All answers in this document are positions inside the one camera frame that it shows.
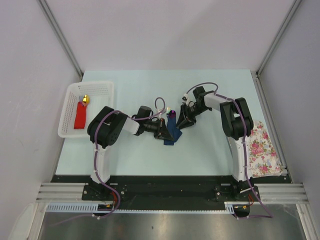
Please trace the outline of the dark blue paper napkin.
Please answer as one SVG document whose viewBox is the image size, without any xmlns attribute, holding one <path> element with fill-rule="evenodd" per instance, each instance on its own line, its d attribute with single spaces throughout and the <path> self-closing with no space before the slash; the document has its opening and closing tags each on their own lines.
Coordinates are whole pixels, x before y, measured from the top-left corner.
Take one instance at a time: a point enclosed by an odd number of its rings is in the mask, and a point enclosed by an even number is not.
<svg viewBox="0 0 320 240">
<path fill-rule="evenodd" d="M 173 137 L 173 140 L 164 140 L 164 145 L 165 146 L 173 146 L 179 138 L 182 136 L 182 131 L 177 128 L 176 126 L 176 117 L 168 117 L 167 118 L 167 129 L 171 136 Z"/>
</svg>

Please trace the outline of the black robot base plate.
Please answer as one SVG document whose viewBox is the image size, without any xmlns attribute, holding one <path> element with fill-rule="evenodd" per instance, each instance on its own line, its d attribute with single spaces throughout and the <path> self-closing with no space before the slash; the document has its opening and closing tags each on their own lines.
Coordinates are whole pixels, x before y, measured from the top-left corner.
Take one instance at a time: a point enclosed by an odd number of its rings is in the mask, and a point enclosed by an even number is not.
<svg viewBox="0 0 320 240">
<path fill-rule="evenodd" d="M 262 184 L 289 184 L 287 175 L 253 178 L 237 183 L 231 176 L 112 176 L 107 183 L 88 175 L 54 175 L 52 183 L 80 184 L 80 200 L 99 202 L 94 215 L 120 211 L 195 212 L 224 210 L 226 202 L 258 203 Z"/>
</svg>

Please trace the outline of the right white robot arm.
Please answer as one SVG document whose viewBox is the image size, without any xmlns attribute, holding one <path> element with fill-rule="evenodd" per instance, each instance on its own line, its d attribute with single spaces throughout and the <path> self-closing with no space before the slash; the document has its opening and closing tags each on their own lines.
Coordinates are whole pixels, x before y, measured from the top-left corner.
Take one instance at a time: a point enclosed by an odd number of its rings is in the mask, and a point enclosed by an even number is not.
<svg viewBox="0 0 320 240">
<path fill-rule="evenodd" d="M 205 111 L 220 112 L 222 129 L 228 139 L 233 159 L 232 176 L 237 182 L 248 181 L 252 174 L 249 171 L 248 139 L 254 128 L 247 101 L 243 98 L 230 98 L 216 91 L 205 91 L 197 86 L 192 91 L 195 101 L 190 100 L 188 93 L 182 97 L 180 114 L 176 127 L 180 130 L 196 124 L 196 117 Z"/>
</svg>

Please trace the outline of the purple metal spoon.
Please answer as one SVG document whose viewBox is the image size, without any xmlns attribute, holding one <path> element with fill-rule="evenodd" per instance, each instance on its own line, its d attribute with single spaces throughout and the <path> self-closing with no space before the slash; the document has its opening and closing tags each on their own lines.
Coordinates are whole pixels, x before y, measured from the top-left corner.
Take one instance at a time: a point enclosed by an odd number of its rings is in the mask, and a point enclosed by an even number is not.
<svg viewBox="0 0 320 240">
<path fill-rule="evenodd" d="M 170 119 L 174 119 L 176 117 L 176 112 L 174 110 L 171 110 L 168 114 Z"/>
</svg>

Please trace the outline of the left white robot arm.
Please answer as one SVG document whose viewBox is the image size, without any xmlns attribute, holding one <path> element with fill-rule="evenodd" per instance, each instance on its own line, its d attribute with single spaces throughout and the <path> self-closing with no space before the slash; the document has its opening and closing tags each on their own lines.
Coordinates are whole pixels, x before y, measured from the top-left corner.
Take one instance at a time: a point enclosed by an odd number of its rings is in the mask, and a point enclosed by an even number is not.
<svg viewBox="0 0 320 240">
<path fill-rule="evenodd" d="M 104 184 L 111 176 L 108 155 L 110 147 L 116 143 L 122 131 L 135 136 L 148 132 L 157 140 L 174 140 L 167 129 L 165 119 L 152 116 L 152 112 L 150 107 L 141 106 L 137 114 L 130 117 L 105 106 L 88 125 L 87 134 L 94 150 L 93 172 L 90 177 L 97 183 L 93 188 L 93 194 L 98 199 L 105 200 L 110 196 L 111 188 Z"/>
</svg>

